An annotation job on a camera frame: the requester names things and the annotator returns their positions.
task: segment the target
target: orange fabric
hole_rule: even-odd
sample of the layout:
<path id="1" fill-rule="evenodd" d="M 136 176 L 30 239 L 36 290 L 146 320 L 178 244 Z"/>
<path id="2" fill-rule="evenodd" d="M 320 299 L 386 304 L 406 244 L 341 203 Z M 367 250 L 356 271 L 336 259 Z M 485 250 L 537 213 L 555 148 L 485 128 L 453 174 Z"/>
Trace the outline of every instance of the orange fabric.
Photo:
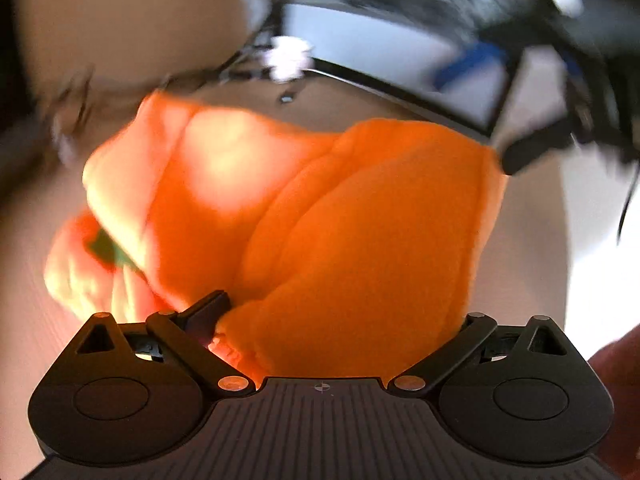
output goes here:
<path id="1" fill-rule="evenodd" d="M 89 208 L 153 297 L 183 310 L 229 293 L 210 348 L 257 383 L 388 381 L 449 340 L 504 183 L 491 148 L 437 124 L 312 134 L 161 93 L 84 170 Z M 54 245 L 50 290 L 76 250 Z M 57 298 L 87 314 L 82 287 Z"/>

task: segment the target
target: ribbed surface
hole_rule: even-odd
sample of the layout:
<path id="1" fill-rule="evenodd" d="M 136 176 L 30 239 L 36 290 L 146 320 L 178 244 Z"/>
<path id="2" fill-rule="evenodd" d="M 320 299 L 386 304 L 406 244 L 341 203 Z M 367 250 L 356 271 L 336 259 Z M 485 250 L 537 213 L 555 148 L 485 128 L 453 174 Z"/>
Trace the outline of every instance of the ribbed surface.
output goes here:
<path id="1" fill-rule="evenodd" d="M 269 380 L 226 400 L 180 449 L 126 468 L 52 460 L 33 480 L 612 480 L 595 460 L 528 469 L 493 462 L 453 440 L 420 400 L 375 380 Z"/>

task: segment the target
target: metal pin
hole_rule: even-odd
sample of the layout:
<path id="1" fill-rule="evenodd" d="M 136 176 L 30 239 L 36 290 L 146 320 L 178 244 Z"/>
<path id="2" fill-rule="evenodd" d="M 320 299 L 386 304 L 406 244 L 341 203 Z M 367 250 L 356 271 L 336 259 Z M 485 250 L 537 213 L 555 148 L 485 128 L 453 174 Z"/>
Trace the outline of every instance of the metal pin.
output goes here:
<path id="1" fill-rule="evenodd" d="M 249 381 L 241 376 L 229 375 L 220 379 L 218 386 L 227 392 L 241 392 L 249 386 Z"/>
<path id="2" fill-rule="evenodd" d="M 422 377 L 418 377 L 415 375 L 403 375 L 397 377 L 394 380 L 394 384 L 397 388 L 400 388 L 401 390 L 404 390 L 406 392 L 417 392 L 427 385 Z"/>

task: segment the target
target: person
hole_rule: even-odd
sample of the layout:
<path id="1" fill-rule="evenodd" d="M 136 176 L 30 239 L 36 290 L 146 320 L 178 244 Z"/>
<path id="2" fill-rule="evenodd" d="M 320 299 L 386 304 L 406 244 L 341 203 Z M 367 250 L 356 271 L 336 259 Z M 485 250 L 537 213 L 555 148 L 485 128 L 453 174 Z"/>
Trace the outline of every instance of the person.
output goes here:
<path id="1" fill-rule="evenodd" d="M 589 364 L 609 390 L 615 412 L 598 456 L 624 480 L 640 480 L 640 325 L 596 352 Z"/>

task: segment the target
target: blue object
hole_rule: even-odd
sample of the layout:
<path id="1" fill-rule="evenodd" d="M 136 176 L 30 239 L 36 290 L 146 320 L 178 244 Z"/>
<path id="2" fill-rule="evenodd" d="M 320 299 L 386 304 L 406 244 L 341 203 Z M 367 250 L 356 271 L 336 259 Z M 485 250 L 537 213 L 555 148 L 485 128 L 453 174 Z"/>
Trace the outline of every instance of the blue object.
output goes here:
<path id="1" fill-rule="evenodd" d="M 493 60 L 505 61 L 507 53 L 493 43 L 476 43 L 457 60 L 437 70 L 433 76 L 433 86 L 440 92 L 442 89 L 465 76 L 472 70 L 480 68 Z"/>
<path id="2" fill-rule="evenodd" d="M 582 77 L 582 70 L 580 70 L 580 66 L 576 62 L 576 60 L 569 56 L 566 52 L 559 52 L 562 61 L 564 61 L 564 65 L 566 66 L 566 70 L 572 77 Z"/>

